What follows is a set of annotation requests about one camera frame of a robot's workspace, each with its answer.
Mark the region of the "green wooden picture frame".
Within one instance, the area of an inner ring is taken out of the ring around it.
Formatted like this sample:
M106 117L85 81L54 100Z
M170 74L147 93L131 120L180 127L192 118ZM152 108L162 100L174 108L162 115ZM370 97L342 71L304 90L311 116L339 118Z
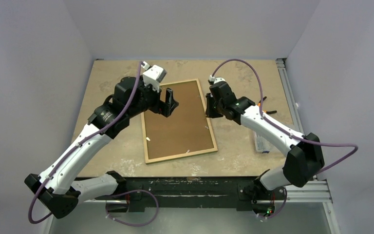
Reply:
M162 87L174 91L179 106L169 117L151 111L141 114L145 162L151 164L217 152L213 128L205 115L206 101L199 80L167 83Z

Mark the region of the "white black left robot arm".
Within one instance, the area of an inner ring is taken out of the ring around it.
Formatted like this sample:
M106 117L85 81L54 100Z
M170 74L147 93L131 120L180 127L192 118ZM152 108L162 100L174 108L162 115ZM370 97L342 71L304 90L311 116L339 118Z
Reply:
M169 117L179 103L173 90L166 89L162 101L161 89L155 90L144 77L124 77L116 84L114 93L107 96L88 118L81 133L60 158L45 171L29 174L25 184L35 194L50 215L61 219L80 203L101 196L121 199L126 180L115 171L86 180L77 180L77 175L89 161L122 130L130 119L145 111Z

